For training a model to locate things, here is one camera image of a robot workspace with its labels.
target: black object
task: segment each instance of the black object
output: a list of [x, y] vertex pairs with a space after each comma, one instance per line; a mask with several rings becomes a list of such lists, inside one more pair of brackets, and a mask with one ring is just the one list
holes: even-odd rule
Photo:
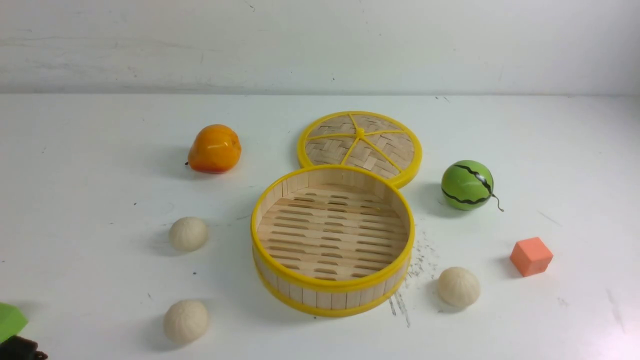
[[47, 354], [38, 351], [38, 343], [35, 341], [12, 336], [0, 344], [0, 360], [45, 360]]

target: watermelon stem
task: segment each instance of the watermelon stem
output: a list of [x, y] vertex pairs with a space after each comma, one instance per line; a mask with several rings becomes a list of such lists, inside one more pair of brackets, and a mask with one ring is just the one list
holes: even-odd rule
[[501, 211], [501, 212], [504, 212], [504, 210], [500, 208], [500, 199], [498, 199], [498, 197], [497, 197], [497, 196], [495, 196], [494, 194], [491, 194], [491, 196], [492, 196], [492, 197], [495, 197], [495, 198], [496, 198], [496, 200], [498, 200], [498, 209], [500, 209], [500, 211]]

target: toy food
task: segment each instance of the toy food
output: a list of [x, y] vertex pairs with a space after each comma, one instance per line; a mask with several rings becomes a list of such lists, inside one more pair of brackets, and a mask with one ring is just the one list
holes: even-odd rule
[[458, 161], [447, 168], [442, 176], [442, 193], [449, 205], [460, 210], [479, 208], [491, 197], [498, 199], [493, 194], [491, 172], [486, 166], [473, 160]]
[[540, 238], [531, 238], [518, 241], [510, 259], [522, 276], [530, 276], [544, 272], [553, 257]]
[[198, 250], [209, 239], [207, 224], [197, 217], [185, 217], [174, 222], [169, 241], [176, 250]]
[[236, 133], [224, 125], [210, 125], [200, 130], [194, 140], [187, 164], [193, 170], [220, 174], [234, 167], [242, 147]]
[[438, 293], [446, 303], [464, 308], [480, 297], [480, 282], [465, 268], [448, 268], [438, 278]]
[[0, 343], [18, 333], [27, 325], [20, 309], [0, 302]]
[[178, 345], [199, 339], [209, 327], [209, 312], [200, 301], [181, 300], [164, 315], [164, 334]]

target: yellow rim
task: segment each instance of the yellow rim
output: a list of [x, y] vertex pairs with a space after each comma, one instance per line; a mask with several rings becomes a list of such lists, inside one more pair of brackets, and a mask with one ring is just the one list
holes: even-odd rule
[[400, 281], [398, 281], [398, 283], [391, 290], [389, 290], [389, 292], [382, 295], [380, 298], [373, 300], [372, 302], [365, 304], [363, 306], [352, 307], [351, 309], [331, 310], [331, 309], [318, 309], [317, 307], [304, 305], [282, 295], [276, 288], [274, 288], [267, 281], [267, 279], [264, 278], [263, 274], [260, 272], [260, 269], [258, 269], [257, 264], [255, 264], [255, 262], [253, 264], [256, 267], [256, 272], [258, 273], [258, 277], [260, 278], [260, 281], [262, 281], [262, 284], [264, 285], [264, 287], [267, 288], [267, 290], [269, 290], [269, 292], [274, 297], [276, 297], [276, 299], [282, 301], [285, 305], [289, 307], [302, 311], [303, 313], [317, 315], [317, 316], [324, 316], [327, 318], [340, 318], [344, 316], [357, 315], [360, 313], [364, 313], [365, 311], [371, 310], [374, 307], [382, 304], [383, 302], [387, 301], [391, 297], [391, 295], [393, 295], [400, 288], [400, 285], [404, 283], [404, 278], [406, 277], [406, 273], [409, 270], [409, 268], [407, 267], [407, 270], [405, 270], [403, 273], [402, 279], [400, 279]]
[[[402, 123], [400, 123], [400, 122], [396, 121], [395, 119], [392, 119], [392, 118], [390, 118], [388, 116], [385, 116], [385, 115], [382, 115], [382, 114], [378, 114], [378, 113], [370, 113], [368, 111], [342, 111], [342, 112], [339, 112], [339, 113], [332, 113], [332, 114], [329, 114], [327, 116], [321, 117], [320, 119], [317, 119], [316, 121], [311, 123], [311, 125], [309, 125], [304, 130], [304, 132], [302, 132], [302, 135], [300, 135], [300, 139], [298, 140], [298, 162], [300, 163], [300, 167], [307, 168], [307, 167], [317, 166], [317, 165], [314, 165], [311, 162], [311, 160], [307, 156], [307, 152], [305, 150], [305, 147], [307, 145], [307, 140], [311, 140], [311, 139], [315, 139], [315, 138], [328, 138], [328, 137], [334, 137], [334, 136], [344, 136], [344, 137], [355, 138], [356, 141], [354, 141], [353, 144], [351, 144], [351, 148], [349, 149], [349, 151], [345, 155], [342, 163], [344, 163], [344, 161], [346, 161], [346, 159], [349, 156], [349, 154], [351, 154], [351, 150], [353, 150], [353, 148], [355, 147], [355, 144], [357, 143], [358, 137], [357, 137], [356, 134], [327, 134], [327, 135], [321, 135], [321, 136], [314, 136], [312, 138], [308, 137], [309, 134], [311, 133], [311, 131], [313, 131], [313, 129], [315, 129], [321, 122], [327, 121], [327, 120], [332, 119], [334, 117], [343, 116], [343, 115], [349, 115], [349, 117], [351, 118], [351, 121], [353, 121], [353, 125], [356, 127], [356, 132], [357, 132], [357, 129], [359, 127], [356, 125], [356, 122], [353, 119], [353, 115], [370, 115], [370, 116], [379, 117], [379, 118], [384, 119], [384, 120], [390, 122], [391, 124], [401, 128], [402, 130], [374, 131], [372, 133], [366, 133], [366, 134], [364, 134], [364, 136], [381, 134], [381, 133], [396, 133], [396, 134], [397, 133], [405, 133], [405, 134], [407, 134], [407, 136], [409, 136], [409, 139], [411, 139], [411, 143], [413, 143], [413, 159], [411, 160], [411, 163], [409, 164], [409, 166], [406, 169], [401, 170], [398, 175], [396, 175], [394, 177], [391, 177], [390, 179], [385, 179], [385, 180], [387, 182], [389, 182], [391, 185], [395, 186], [396, 188], [402, 188], [404, 185], [407, 185], [411, 180], [413, 180], [413, 178], [418, 174], [418, 170], [420, 169], [420, 163], [422, 161], [422, 147], [420, 145], [420, 141], [415, 136], [415, 134], [411, 130], [409, 130], [406, 126], [402, 125]], [[367, 142], [367, 144], [369, 146], [372, 145], [372, 143], [370, 141], [365, 141], [365, 142]], [[397, 168], [397, 165], [395, 165], [394, 162], [391, 161], [388, 158], [388, 156], [384, 152], [381, 152], [375, 145], [372, 146], [372, 149], [374, 149], [375, 151], [379, 152], [385, 159], [387, 159], [387, 161], [389, 161], [393, 166], [395, 166]]]
[[[403, 251], [400, 253], [400, 255], [398, 255], [398, 257], [393, 262], [391, 262], [391, 264], [389, 264], [387, 267], [380, 270], [379, 272], [376, 272], [375, 274], [361, 277], [359, 279], [345, 280], [345, 281], [330, 281], [330, 280], [322, 280], [322, 279], [307, 277], [282, 266], [282, 264], [277, 262], [274, 258], [272, 258], [267, 253], [267, 250], [262, 246], [260, 242], [260, 239], [258, 237], [258, 232], [257, 232], [257, 226], [256, 226], [257, 225], [256, 217], [257, 217], [257, 213], [260, 208], [260, 205], [262, 204], [264, 199], [267, 197], [267, 194], [277, 184], [281, 183], [282, 181], [285, 181], [290, 177], [296, 176], [298, 174], [302, 174], [304, 172], [316, 171], [316, 170], [321, 170], [326, 168], [336, 168], [336, 169], [355, 171], [361, 174], [365, 174], [367, 176], [371, 176], [376, 180], [381, 181], [383, 184], [387, 185], [388, 188], [398, 196], [398, 199], [400, 199], [400, 201], [402, 202], [402, 205], [407, 210], [407, 215], [409, 218], [409, 229], [408, 229], [409, 233], [408, 233], [408, 239], [407, 239], [406, 245]], [[400, 266], [404, 264], [405, 260], [407, 260], [410, 257], [411, 250], [413, 249], [413, 237], [415, 236], [414, 227], [415, 226], [413, 223], [413, 214], [411, 212], [411, 209], [409, 208], [409, 204], [407, 203], [406, 199], [403, 197], [400, 191], [398, 191], [397, 188], [391, 186], [388, 183], [388, 181], [382, 178], [381, 176], [374, 174], [368, 170], [365, 170], [362, 168], [356, 168], [356, 167], [347, 167], [344, 165], [319, 165], [314, 167], [301, 168], [299, 170], [296, 170], [294, 172], [291, 172], [290, 174], [287, 174], [281, 177], [280, 179], [276, 180], [273, 184], [271, 184], [271, 186], [269, 186], [266, 190], [264, 190], [264, 192], [260, 196], [260, 199], [256, 203], [253, 209], [253, 214], [251, 216], [251, 238], [253, 242], [253, 247], [257, 250], [258, 254], [264, 261], [265, 265], [274, 274], [283, 278], [287, 282], [290, 282], [297, 286], [301, 286], [303, 288], [307, 288], [310, 290], [325, 291], [329, 293], [357, 291], [357, 290], [361, 290], [371, 286], [375, 286], [379, 284], [381, 281], [386, 281], [387, 278], [395, 274], [400, 269]]]

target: yellow plastic spoke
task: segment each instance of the yellow plastic spoke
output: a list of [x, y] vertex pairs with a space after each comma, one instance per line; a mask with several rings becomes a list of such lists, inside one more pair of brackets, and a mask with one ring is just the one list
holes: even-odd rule
[[373, 131], [372, 133], [366, 133], [364, 136], [375, 135], [375, 134], [402, 134], [405, 133], [404, 130], [379, 130]]
[[353, 118], [351, 113], [349, 113], [349, 119], [351, 119], [351, 122], [353, 123], [353, 129], [358, 132], [358, 124], [356, 124], [356, 119]]
[[342, 161], [340, 161], [340, 165], [344, 165], [347, 162], [347, 160], [349, 159], [349, 155], [351, 155], [351, 151], [353, 151], [353, 149], [356, 147], [356, 143], [358, 143], [358, 140], [358, 138], [355, 138], [353, 140], [353, 143], [351, 144], [351, 146], [349, 146], [349, 150], [347, 150], [344, 158], [342, 159]]
[[385, 154], [384, 152], [382, 152], [382, 150], [380, 150], [379, 147], [377, 147], [374, 143], [372, 143], [369, 139], [367, 138], [362, 138], [362, 141], [364, 141], [365, 143], [369, 144], [369, 146], [371, 146], [372, 149], [374, 149], [375, 151], [378, 151], [380, 153], [380, 155], [382, 155], [382, 157], [387, 160], [391, 165], [393, 165], [396, 169], [398, 169], [398, 171], [402, 172], [403, 170], [396, 165], [396, 163], [394, 163], [393, 160], [391, 160], [391, 158], [389, 158], [387, 156], [387, 154]]
[[356, 136], [356, 134], [323, 134], [323, 135], [318, 135], [318, 136], [311, 136], [310, 138], [307, 138], [307, 140], [315, 140], [315, 139], [322, 139], [322, 138], [332, 138], [334, 136], [346, 136], [348, 138], [354, 138]]

